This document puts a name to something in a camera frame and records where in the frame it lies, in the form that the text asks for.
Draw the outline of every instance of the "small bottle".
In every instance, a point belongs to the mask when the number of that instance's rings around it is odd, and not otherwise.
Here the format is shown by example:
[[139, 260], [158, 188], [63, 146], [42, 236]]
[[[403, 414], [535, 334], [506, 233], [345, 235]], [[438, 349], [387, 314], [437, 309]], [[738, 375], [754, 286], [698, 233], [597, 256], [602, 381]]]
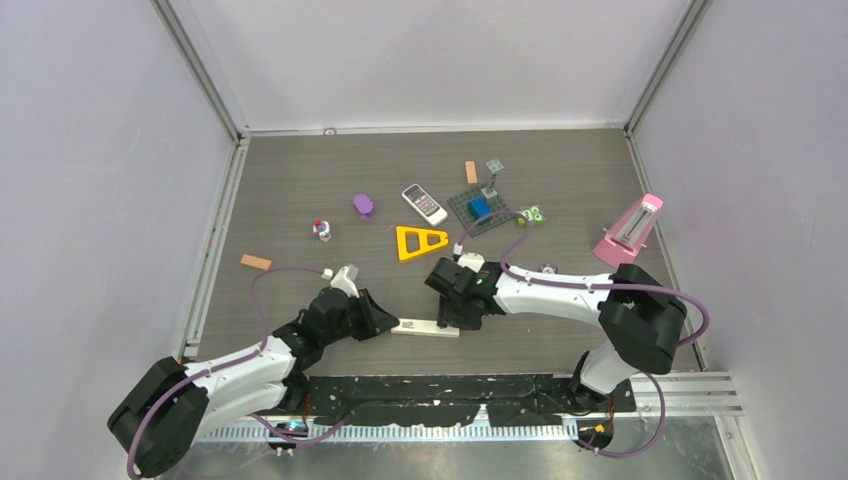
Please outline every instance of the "small bottle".
[[315, 220], [312, 224], [312, 234], [320, 238], [322, 242], [329, 242], [333, 237], [330, 235], [330, 223], [325, 220]]

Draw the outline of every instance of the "green object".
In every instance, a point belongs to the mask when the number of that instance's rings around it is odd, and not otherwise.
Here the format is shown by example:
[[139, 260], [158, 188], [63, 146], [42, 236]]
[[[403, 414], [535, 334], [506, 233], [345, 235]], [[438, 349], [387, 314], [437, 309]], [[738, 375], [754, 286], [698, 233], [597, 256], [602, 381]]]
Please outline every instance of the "green object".
[[515, 222], [519, 227], [524, 227], [527, 225], [527, 222], [524, 220], [524, 217], [533, 219], [533, 225], [542, 225], [545, 223], [547, 218], [545, 218], [545, 212], [542, 211], [541, 205], [533, 205], [530, 207], [521, 207], [518, 209], [518, 215], [515, 217]]

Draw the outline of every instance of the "white wall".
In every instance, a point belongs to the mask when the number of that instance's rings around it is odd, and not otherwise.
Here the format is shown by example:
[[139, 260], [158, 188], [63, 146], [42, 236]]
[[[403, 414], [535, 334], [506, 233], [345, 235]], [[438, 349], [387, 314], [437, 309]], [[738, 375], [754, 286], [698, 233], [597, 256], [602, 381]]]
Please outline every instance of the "white wall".
[[118, 478], [231, 147], [149, 2], [0, 10], [0, 478]]
[[845, 478], [848, 4], [713, 2], [637, 141], [766, 479]]
[[689, 3], [190, 1], [254, 131], [623, 124]]

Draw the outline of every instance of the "blue block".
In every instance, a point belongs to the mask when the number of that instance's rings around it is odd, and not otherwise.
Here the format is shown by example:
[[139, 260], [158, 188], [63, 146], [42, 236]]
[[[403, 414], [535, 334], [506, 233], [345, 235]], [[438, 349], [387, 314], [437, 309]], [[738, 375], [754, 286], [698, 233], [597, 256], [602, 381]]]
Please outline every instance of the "blue block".
[[[474, 200], [471, 200], [470, 202], [468, 202], [468, 211], [471, 212], [471, 216], [474, 217], [474, 220], [477, 220], [478, 218], [482, 217], [483, 215], [487, 215], [489, 213], [492, 213], [492, 209], [489, 208], [489, 204], [486, 203], [486, 199], [482, 198], [482, 197], [481, 198], [475, 198]], [[492, 218], [489, 217], [486, 220], [483, 220], [482, 223], [486, 223], [491, 219]]]

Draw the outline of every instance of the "small wooden block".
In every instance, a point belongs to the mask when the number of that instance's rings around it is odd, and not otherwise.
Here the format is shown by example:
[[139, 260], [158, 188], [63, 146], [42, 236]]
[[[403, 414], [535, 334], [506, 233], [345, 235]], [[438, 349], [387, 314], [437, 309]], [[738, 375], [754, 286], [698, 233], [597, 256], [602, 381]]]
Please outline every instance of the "small wooden block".
[[473, 160], [465, 162], [465, 177], [468, 178], [469, 185], [477, 185], [477, 167]]
[[253, 255], [242, 255], [241, 264], [248, 267], [258, 268], [259, 270], [268, 270], [271, 268], [271, 260], [254, 257]]

